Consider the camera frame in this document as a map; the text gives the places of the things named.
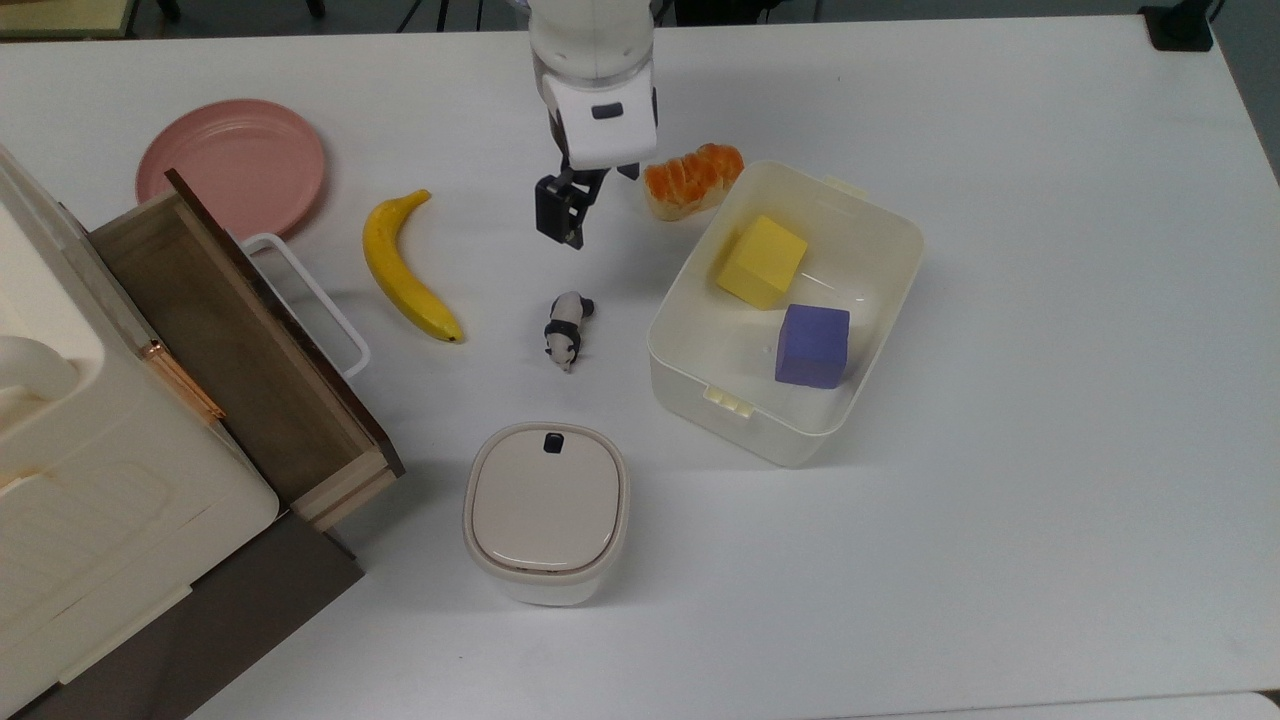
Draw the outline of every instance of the bread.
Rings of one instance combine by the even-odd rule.
[[[662,220],[678,220],[714,208],[742,174],[742,154],[732,145],[703,145],[696,151],[644,169],[644,196]]]

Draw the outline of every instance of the banana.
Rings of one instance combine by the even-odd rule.
[[[413,277],[396,246],[404,219],[430,199],[430,192],[419,190],[374,208],[365,220],[365,263],[378,281],[378,287],[415,325],[436,340],[462,342],[462,328],[453,313]]]

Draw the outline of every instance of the sponge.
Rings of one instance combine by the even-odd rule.
[[[760,215],[730,251],[716,284],[759,310],[768,310],[791,287],[808,247],[808,242]]]

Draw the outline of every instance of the panda figurine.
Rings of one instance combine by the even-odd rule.
[[[543,337],[547,338],[547,355],[566,373],[577,360],[579,350],[582,346],[582,336],[579,328],[585,318],[595,313],[595,302],[582,297],[577,292],[570,291],[552,302],[552,322],[543,328]]]

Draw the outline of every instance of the white plastic bin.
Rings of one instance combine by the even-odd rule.
[[[732,240],[762,214],[809,243],[773,310],[756,310],[716,284]],[[654,395],[672,413],[772,462],[804,462],[849,418],[923,254],[924,237],[910,220],[780,163],[751,164],[649,328]],[[849,310],[849,364],[835,389],[773,379],[790,304]]]

